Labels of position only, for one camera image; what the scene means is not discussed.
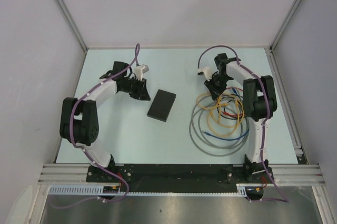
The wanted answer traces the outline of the black network switch box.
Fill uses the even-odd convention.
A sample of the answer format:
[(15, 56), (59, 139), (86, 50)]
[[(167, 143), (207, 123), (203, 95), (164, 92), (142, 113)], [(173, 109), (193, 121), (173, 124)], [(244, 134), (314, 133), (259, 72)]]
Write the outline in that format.
[(148, 110), (147, 116), (162, 122), (166, 122), (174, 101), (176, 94), (164, 90), (158, 90), (156, 96)]

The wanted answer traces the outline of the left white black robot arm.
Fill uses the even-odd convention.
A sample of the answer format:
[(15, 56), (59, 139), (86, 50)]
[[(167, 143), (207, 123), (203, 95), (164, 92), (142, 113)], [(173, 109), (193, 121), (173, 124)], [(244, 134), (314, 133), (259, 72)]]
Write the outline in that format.
[(89, 90), (83, 98), (65, 98), (62, 103), (60, 136), (75, 148), (82, 150), (91, 164), (98, 169), (98, 176), (104, 181), (116, 177), (113, 156), (100, 141), (98, 108), (118, 92), (124, 92), (136, 100), (149, 101), (144, 74), (147, 65), (137, 65), (134, 69), (124, 62), (115, 61), (113, 68), (100, 77), (100, 82)]

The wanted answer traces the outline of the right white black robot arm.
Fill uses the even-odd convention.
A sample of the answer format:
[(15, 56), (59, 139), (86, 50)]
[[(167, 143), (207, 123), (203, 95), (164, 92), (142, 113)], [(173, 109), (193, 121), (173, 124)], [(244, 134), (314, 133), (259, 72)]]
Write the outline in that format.
[(212, 72), (209, 67), (201, 67), (198, 74), (205, 76), (204, 85), (214, 100), (225, 91), (229, 80), (242, 85), (243, 110), (249, 120), (252, 136), (244, 156), (243, 177), (248, 182), (256, 182), (268, 168), (265, 153), (267, 125), (277, 110), (273, 77), (258, 76), (238, 58), (228, 58), (225, 53), (218, 54), (214, 61), (217, 72)]

